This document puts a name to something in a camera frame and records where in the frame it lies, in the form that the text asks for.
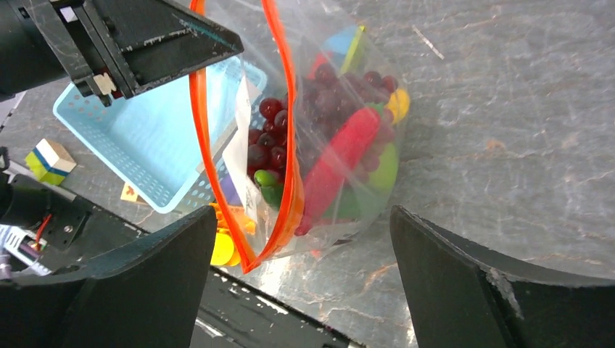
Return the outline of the light blue plastic basket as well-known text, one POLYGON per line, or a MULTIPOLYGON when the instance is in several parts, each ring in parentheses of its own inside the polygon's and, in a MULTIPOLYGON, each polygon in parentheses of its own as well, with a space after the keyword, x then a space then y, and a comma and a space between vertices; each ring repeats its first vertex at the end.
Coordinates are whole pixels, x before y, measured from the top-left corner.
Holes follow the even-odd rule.
MULTIPOLYGON (((223 178, 227 170, 221 148, 234 132, 236 92, 247 87, 256 107, 268 75, 237 57, 210 65, 206 72, 211 153, 223 178)), ((157 212, 191 212, 214 199, 203 172, 188 77, 116 99, 108 107, 69 85, 53 113, 157 212)))

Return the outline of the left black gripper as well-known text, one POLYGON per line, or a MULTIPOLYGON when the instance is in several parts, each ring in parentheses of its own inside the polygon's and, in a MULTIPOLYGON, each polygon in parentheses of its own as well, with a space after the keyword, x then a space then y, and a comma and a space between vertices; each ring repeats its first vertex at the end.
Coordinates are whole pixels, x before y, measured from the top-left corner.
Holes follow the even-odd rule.
POLYGON ((2 1, 1 100, 69 78, 108 107, 244 51, 176 1, 2 1))

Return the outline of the green toy apple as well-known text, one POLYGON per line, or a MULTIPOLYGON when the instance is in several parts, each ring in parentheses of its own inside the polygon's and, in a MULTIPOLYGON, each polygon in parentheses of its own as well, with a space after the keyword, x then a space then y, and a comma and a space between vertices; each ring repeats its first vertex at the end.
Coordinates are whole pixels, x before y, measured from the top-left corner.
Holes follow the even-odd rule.
POLYGON ((345 221, 369 220, 377 216, 387 204, 397 179, 399 159, 393 142, 383 147, 378 168, 368 173, 364 187, 345 184, 339 198, 334 199, 323 219, 345 221))

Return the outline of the red toy chili pepper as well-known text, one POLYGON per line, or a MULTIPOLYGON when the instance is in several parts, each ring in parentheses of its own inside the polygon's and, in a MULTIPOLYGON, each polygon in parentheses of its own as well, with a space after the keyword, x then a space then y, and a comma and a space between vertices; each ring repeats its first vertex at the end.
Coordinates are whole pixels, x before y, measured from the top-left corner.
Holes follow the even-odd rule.
POLYGON ((348 173, 374 142, 381 123, 373 107, 356 111, 324 147, 303 180, 304 209, 296 236, 304 236, 333 203, 348 173))

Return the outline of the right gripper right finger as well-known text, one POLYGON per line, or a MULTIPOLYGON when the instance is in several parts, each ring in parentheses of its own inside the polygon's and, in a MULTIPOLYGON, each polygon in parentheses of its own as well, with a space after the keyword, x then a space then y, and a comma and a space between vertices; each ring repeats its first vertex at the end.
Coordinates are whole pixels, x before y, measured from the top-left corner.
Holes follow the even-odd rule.
POLYGON ((396 205, 392 239, 420 347, 612 347, 614 281, 496 252, 396 205))

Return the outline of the clear orange zip bag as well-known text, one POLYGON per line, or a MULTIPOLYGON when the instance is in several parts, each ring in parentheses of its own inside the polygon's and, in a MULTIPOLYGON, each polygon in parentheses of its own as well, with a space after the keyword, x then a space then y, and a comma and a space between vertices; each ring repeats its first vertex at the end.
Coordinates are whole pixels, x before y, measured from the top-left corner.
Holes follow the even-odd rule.
POLYGON ((291 254, 323 252, 367 229, 383 210, 369 220, 340 223, 322 216, 304 236, 294 234, 304 209, 305 176, 356 111, 373 107, 380 113, 381 123, 374 142, 347 174, 344 185, 364 187, 389 142, 395 144, 400 161, 409 112, 400 122, 391 124, 384 107, 398 88, 408 90, 366 32, 359 72, 341 73, 327 62, 317 68, 314 78, 308 77, 316 54, 330 36, 362 24, 338 1, 192 1, 189 7, 236 32, 244 51, 235 57, 268 75, 267 88, 256 107, 249 100, 247 87, 236 92, 234 132, 221 148, 225 176, 231 176, 245 214, 256 223, 254 236, 243 232, 234 220, 220 186, 222 178, 211 153, 206 68, 189 76, 191 109, 205 173, 213 202, 220 205, 228 221, 242 271, 249 273, 266 261, 291 254), (257 170, 277 172, 284 185, 278 210, 265 202, 256 186, 253 176, 257 170))

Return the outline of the yellow toy corn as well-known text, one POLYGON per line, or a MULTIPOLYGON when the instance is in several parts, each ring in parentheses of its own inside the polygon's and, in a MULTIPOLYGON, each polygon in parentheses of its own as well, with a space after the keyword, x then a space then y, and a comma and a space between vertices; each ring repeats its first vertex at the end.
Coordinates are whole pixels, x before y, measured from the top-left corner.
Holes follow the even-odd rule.
POLYGON ((407 116, 410 104, 410 96, 403 88, 398 88, 389 96, 384 108, 389 114, 391 124, 396 124, 407 116))

